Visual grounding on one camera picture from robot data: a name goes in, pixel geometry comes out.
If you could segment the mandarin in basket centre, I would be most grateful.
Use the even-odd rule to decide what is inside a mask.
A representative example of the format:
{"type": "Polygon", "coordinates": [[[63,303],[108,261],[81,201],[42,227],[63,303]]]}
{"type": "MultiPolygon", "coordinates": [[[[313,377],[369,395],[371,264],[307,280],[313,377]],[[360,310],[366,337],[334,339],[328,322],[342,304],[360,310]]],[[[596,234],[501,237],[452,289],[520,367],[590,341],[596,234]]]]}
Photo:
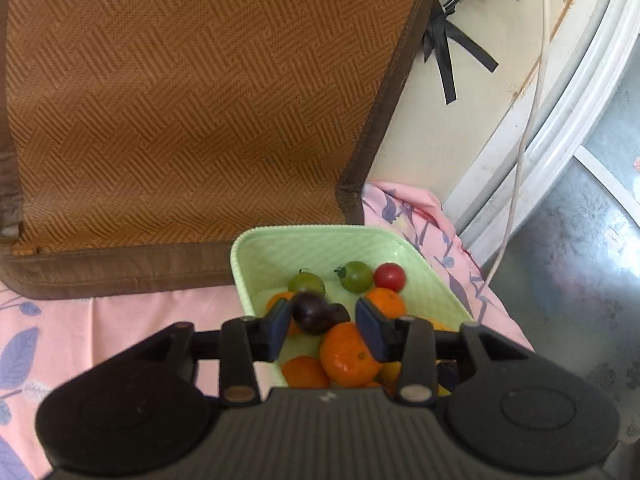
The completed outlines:
{"type": "Polygon", "coordinates": [[[332,382],[343,388],[365,386],[383,368],[372,356],[355,322],[337,324],[323,336],[319,360],[332,382]]]}

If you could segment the green tomato left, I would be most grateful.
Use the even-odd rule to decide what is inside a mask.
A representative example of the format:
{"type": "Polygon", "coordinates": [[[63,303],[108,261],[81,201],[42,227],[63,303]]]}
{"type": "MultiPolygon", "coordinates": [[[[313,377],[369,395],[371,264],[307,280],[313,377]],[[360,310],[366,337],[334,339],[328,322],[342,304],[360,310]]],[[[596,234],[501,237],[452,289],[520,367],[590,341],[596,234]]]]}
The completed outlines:
{"type": "Polygon", "coordinates": [[[288,291],[295,292],[313,292],[314,294],[323,297],[326,294],[326,284],[320,276],[309,272],[305,269],[300,269],[292,278],[288,281],[288,291]]]}

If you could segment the small red fruit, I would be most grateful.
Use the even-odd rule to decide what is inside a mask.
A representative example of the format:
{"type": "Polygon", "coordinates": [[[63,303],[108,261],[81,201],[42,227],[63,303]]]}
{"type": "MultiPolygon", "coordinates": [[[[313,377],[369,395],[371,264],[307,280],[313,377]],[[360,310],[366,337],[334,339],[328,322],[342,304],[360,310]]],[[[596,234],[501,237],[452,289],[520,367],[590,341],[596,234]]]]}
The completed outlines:
{"type": "Polygon", "coordinates": [[[373,281],[377,288],[401,292],[407,283],[407,277],[405,270],[399,264],[386,262],[375,269],[373,281]]]}

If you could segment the black tape strips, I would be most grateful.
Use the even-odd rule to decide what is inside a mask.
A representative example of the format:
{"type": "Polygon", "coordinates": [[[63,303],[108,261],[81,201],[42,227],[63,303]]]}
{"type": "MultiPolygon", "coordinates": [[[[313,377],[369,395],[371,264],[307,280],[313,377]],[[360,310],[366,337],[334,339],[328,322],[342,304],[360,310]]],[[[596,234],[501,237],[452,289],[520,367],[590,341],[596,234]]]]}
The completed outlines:
{"type": "Polygon", "coordinates": [[[450,40],[468,52],[489,73],[495,73],[499,66],[499,63],[483,47],[449,21],[450,16],[456,12],[457,5],[462,1],[446,0],[441,3],[439,0],[435,0],[421,42],[424,62],[427,62],[432,54],[435,55],[442,92],[444,92],[447,105],[457,99],[454,68],[449,49],[450,40]]]}

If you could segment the mandarin in basket back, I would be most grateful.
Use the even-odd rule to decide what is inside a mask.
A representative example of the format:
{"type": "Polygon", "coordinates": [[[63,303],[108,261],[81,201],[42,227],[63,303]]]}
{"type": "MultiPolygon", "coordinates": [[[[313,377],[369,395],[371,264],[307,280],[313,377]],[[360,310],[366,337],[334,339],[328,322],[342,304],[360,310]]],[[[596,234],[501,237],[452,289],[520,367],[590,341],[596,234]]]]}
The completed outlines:
{"type": "Polygon", "coordinates": [[[405,301],[391,289],[384,287],[375,287],[369,290],[365,295],[371,304],[373,304],[386,318],[401,318],[407,314],[405,301]]]}

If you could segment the green tomato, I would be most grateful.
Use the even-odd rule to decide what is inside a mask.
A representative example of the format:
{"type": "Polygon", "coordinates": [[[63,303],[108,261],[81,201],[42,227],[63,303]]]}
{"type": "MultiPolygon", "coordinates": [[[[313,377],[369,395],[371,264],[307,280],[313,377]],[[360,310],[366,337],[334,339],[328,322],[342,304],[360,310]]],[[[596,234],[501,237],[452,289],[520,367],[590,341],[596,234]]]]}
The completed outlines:
{"type": "Polygon", "coordinates": [[[373,286],[373,271],[367,263],[349,261],[334,270],[344,289],[361,295],[373,286]]]}
{"type": "Polygon", "coordinates": [[[300,269],[292,278],[288,281],[288,291],[295,292],[313,292],[314,294],[323,297],[326,294],[326,284],[320,276],[309,272],[305,269],[300,269]]]}

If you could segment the brown woven seat mat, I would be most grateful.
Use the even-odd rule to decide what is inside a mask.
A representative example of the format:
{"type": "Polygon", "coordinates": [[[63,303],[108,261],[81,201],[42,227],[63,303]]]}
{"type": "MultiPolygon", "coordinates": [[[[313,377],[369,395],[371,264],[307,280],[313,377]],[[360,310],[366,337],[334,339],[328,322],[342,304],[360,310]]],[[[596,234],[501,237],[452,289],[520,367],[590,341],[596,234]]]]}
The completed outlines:
{"type": "Polygon", "coordinates": [[[229,284],[256,226],[363,222],[435,0],[1,0],[1,279],[229,284]]]}

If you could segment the yellow orange in basket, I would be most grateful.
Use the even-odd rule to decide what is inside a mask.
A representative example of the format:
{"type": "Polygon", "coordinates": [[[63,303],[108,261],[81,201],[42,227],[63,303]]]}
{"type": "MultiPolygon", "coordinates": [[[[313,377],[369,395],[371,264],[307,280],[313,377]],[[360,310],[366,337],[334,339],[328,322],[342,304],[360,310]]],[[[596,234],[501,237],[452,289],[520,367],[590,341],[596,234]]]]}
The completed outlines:
{"type": "MultiPolygon", "coordinates": [[[[425,318],[430,322],[435,330],[442,330],[443,332],[452,332],[452,328],[446,324],[435,320],[434,318],[425,318]]],[[[386,393],[390,396],[394,396],[397,392],[399,375],[401,372],[401,362],[389,362],[385,363],[382,370],[376,376],[375,383],[385,389],[386,393]]]]}

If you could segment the mandarin in basket front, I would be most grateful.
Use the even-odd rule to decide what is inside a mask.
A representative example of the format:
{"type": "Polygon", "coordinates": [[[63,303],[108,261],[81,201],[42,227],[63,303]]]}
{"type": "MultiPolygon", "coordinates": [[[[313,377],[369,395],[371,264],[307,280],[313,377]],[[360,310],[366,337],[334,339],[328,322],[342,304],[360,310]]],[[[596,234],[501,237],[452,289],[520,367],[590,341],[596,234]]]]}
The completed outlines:
{"type": "Polygon", "coordinates": [[[311,356],[298,356],[286,361],[281,372],[290,388],[326,389],[331,385],[320,361],[311,356]]]}

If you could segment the green tomato right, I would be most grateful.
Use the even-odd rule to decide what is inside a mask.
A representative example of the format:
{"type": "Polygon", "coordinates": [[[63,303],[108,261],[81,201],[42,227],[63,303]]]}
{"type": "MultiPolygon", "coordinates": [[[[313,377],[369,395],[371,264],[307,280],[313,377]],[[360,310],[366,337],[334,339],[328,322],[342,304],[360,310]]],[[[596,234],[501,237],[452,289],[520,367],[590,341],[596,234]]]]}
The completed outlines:
{"type": "Polygon", "coordinates": [[[349,261],[334,270],[344,289],[361,295],[373,286],[373,271],[367,263],[349,261]]]}

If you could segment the dark purple plum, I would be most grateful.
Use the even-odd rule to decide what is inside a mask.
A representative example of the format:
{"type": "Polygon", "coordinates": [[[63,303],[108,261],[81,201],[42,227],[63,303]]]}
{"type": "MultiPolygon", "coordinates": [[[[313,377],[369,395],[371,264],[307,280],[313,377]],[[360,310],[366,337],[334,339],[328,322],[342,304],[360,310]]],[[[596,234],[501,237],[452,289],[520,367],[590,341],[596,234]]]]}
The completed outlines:
{"type": "Polygon", "coordinates": [[[291,300],[293,321],[305,334],[320,336],[334,326],[330,305],[314,292],[298,292],[291,300]]]}

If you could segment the mandarin in basket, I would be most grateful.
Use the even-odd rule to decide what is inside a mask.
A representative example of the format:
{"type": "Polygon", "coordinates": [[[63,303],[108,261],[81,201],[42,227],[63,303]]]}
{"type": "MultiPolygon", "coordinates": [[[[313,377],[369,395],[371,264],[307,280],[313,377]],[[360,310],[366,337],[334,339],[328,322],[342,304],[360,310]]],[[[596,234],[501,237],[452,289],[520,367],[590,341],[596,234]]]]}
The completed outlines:
{"type": "Polygon", "coordinates": [[[384,287],[375,287],[369,290],[365,295],[371,304],[373,304],[386,318],[401,318],[407,314],[405,301],[391,289],[384,287]]]}
{"type": "Polygon", "coordinates": [[[343,388],[365,386],[383,368],[372,356],[355,322],[337,324],[323,336],[319,360],[332,382],[343,388]]]}
{"type": "Polygon", "coordinates": [[[290,388],[326,389],[331,385],[320,361],[311,356],[298,356],[286,361],[281,372],[290,388]]]}

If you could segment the pink deer bed sheet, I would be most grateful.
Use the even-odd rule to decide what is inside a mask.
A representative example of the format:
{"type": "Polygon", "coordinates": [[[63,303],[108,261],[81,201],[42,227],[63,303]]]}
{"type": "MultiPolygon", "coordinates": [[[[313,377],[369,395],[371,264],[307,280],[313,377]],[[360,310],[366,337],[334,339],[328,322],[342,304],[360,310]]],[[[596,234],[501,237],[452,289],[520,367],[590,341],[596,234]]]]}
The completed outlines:
{"type": "MultiPolygon", "coordinates": [[[[386,182],[362,190],[364,218],[405,237],[472,318],[526,346],[518,323],[485,285],[454,225],[430,192],[386,182]]],[[[164,327],[213,330],[241,313],[232,286],[155,294],[33,300],[1,289],[1,475],[40,479],[50,466],[35,435],[39,403],[55,387],[164,327]]]]}

